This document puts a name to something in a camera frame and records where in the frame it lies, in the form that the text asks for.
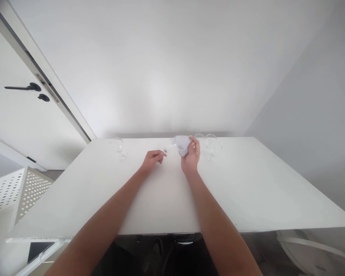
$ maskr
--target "door frame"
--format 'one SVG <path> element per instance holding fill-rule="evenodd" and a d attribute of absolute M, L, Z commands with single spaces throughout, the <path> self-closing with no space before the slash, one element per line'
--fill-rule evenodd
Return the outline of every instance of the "door frame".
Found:
<path fill-rule="evenodd" d="M 0 0 L 0 33 L 46 88 L 49 96 L 88 144 L 96 135 L 7 0 Z"/>

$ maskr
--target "hand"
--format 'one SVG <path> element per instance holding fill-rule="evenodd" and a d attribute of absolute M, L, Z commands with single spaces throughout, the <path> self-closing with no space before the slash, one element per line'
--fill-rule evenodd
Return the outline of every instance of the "hand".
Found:
<path fill-rule="evenodd" d="M 188 155 L 181 158 L 181 169 L 185 175 L 197 172 L 197 165 L 200 156 L 199 142 L 194 137 L 189 137 L 192 142 L 188 147 Z"/>
<path fill-rule="evenodd" d="M 156 163 L 162 164 L 162 161 L 164 161 L 164 156 L 167 156 L 166 153 L 160 150 L 148 151 L 143 161 L 143 164 L 140 167 L 140 170 L 143 172 L 150 173 L 153 170 Z"/>

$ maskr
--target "door hinge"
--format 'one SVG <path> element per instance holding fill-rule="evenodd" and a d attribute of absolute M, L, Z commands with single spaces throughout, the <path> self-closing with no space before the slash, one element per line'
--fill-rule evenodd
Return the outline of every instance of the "door hinge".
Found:
<path fill-rule="evenodd" d="M 35 160 L 33 160 L 32 158 L 30 158 L 29 156 L 27 156 L 27 159 L 31 160 L 33 163 L 37 163 Z"/>
<path fill-rule="evenodd" d="M 34 60 L 33 56 L 32 56 L 27 50 L 26 50 L 25 52 L 26 52 L 27 56 L 28 56 L 31 60 Z"/>

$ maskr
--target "forearm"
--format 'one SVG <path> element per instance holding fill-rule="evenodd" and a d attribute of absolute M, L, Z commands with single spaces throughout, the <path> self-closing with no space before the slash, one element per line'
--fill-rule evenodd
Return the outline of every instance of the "forearm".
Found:
<path fill-rule="evenodd" d="M 91 275 L 147 176 L 147 172 L 138 170 L 79 230 L 46 275 Z"/>
<path fill-rule="evenodd" d="M 198 172 L 186 174 L 206 246 L 220 275 L 261 275 L 241 235 L 203 183 Z"/>

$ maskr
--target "white door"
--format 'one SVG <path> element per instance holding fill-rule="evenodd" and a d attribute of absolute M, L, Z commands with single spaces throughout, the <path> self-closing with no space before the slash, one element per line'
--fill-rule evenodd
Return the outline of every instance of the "white door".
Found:
<path fill-rule="evenodd" d="M 31 82 L 41 91 L 4 88 Z M 40 94 L 49 102 L 38 99 Z M 87 145 L 1 33 L 0 140 L 45 169 L 66 169 Z"/>

